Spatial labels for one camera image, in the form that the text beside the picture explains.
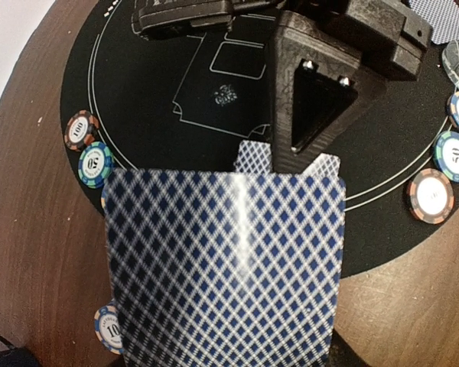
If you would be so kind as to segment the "single blue-white poker chip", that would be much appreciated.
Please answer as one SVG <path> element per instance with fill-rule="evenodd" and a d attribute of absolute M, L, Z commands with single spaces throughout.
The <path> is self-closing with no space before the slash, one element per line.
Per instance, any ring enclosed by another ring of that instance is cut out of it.
<path fill-rule="evenodd" d="M 100 203 L 103 210 L 106 210 L 106 202 L 107 202 L 107 192 L 106 186 L 103 187 L 100 197 Z"/>

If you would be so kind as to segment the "dealt playing card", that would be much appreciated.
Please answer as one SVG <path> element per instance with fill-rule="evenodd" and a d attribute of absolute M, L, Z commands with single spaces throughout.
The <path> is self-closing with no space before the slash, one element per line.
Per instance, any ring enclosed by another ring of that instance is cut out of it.
<path fill-rule="evenodd" d="M 308 176 L 337 176 L 340 159 L 336 155 L 321 153 L 304 170 Z M 272 149 L 266 142 L 242 140 L 234 162 L 234 171 L 243 174 L 270 174 L 272 172 Z"/>
<path fill-rule="evenodd" d="M 446 44 L 459 40 L 459 5 L 450 0 L 411 0 L 411 9 L 432 27 L 431 41 Z"/>

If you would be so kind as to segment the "red-white single poker chip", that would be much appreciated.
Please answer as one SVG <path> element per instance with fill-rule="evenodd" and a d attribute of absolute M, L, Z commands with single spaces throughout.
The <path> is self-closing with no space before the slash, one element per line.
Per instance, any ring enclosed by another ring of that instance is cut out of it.
<path fill-rule="evenodd" d="M 67 123 L 63 140 L 68 149 L 81 152 L 96 140 L 98 131 L 99 120 L 91 112 L 80 110 Z"/>

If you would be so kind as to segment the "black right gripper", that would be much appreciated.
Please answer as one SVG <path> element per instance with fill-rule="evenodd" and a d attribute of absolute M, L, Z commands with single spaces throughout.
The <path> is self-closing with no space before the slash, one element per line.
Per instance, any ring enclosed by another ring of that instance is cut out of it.
<path fill-rule="evenodd" d="M 408 1 L 288 1 L 286 8 L 267 46 L 272 166 L 299 173 L 363 114 L 361 57 L 388 80 L 416 80 L 432 26 Z"/>

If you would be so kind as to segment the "green-white single poker chip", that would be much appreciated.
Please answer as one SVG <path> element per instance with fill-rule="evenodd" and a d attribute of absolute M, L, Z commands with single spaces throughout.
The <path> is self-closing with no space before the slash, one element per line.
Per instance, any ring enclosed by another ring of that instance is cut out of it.
<path fill-rule="evenodd" d="M 114 158 L 109 147 L 101 141 L 89 145 L 80 155 L 78 176 L 91 189 L 98 189 L 105 183 L 114 168 Z"/>

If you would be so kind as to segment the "blue-backed playing card deck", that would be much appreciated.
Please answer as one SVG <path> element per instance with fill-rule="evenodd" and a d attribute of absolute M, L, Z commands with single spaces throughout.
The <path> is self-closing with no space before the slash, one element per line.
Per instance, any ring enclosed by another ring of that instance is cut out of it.
<path fill-rule="evenodd" d="M 105 188 L 126 365 L 326 364 L 340 177 L 118 168 Z"/>

